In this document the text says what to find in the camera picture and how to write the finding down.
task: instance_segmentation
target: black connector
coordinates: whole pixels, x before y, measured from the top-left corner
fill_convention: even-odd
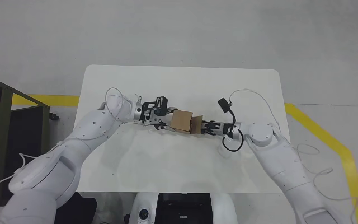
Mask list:
[[[221,98],[218,101],[218,104],[223,109],[224,113],[227,113],[230,110],[231,104],[229,104],[225,98]]]

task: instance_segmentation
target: floor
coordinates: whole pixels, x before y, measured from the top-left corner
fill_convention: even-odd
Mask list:
[[[295,104],[358,162],[358,2],[356,0],[2,0],[0,81],[27,94],[79,95],[90,64],[263,68],[279,72]],[[73,128],[76,107],[53,107],[51,143]],[[327,195],[348,197],[338,154],[288,115],[292,144]],[[132,193],[96,197],[93,224],[122,223]],[[240,223],[294,223],[281,194],[232,195]],[[351,202],[329,202],[346,215]]]

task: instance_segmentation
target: black panel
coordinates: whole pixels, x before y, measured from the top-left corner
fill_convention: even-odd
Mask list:
[[[4,177],[11,176],[22,166],[19,152],[31,156],[41,155],[42,126],[43,108],[41,106],[11,111]],[[2,183],[3,201],[8,201],[12,196],[8,190],[9,182],[10,180],[6,180]]]
[[[155,224],[213,224],[210,194],[160,193]]]

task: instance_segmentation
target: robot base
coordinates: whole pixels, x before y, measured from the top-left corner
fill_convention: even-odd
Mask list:
[[[237,224],[229,194],[138,193],[127,224]]]

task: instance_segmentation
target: metal frame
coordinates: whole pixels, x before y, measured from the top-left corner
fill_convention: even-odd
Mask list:
[[[41,153],[46,153],[50,146],[50,107],[40,101],[0,82],[0,178],[4,175],[5,158],[7,151],[8,130],[10,125],[12,95],[16,94],[26,98],[43,108],[43,128],[41,136]],[[0,183],[0,200],[2,183]]]

